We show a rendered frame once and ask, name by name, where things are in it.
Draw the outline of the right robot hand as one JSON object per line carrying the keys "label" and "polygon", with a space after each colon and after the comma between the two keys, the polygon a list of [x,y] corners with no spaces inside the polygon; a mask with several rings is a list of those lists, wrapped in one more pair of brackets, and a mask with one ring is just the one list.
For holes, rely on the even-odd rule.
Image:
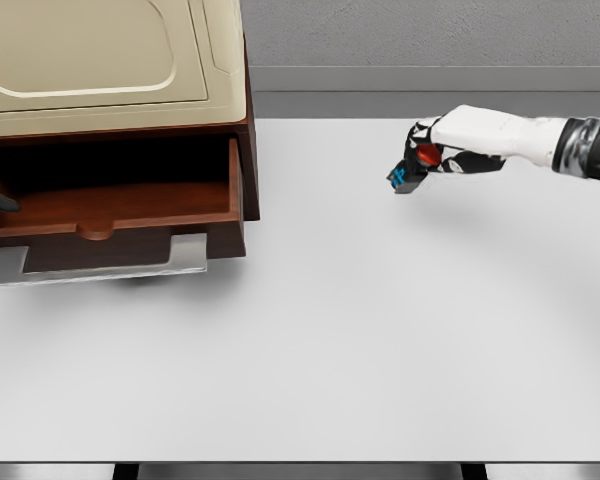
{"label": "right robot hand", "polygon": [[477,174],[500,170],[514,153],[524,119],[501,111],[461,105],[409,130],[404,160],[417,173]]}

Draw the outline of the brown wooden drawer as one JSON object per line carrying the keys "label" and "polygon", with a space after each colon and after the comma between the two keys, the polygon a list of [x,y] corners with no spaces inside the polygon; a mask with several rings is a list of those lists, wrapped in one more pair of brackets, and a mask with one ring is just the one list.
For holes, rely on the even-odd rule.
{"label": "brown wooden drawer", "polygon": [[27,273],[159,264],[177,235],[209,259],[242,257],[242,175],[228,136],[0,149],[0,248],[26,246]]}

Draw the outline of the brown cabinet with cream top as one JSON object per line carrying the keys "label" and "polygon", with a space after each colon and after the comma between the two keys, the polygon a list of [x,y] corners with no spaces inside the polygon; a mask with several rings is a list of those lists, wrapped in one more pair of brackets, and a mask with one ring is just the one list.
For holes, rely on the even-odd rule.
{"label": "brown cabinet with cream top", "polygon": [[0,146],[204,124],[255,147],[240,0],[0,0]]}

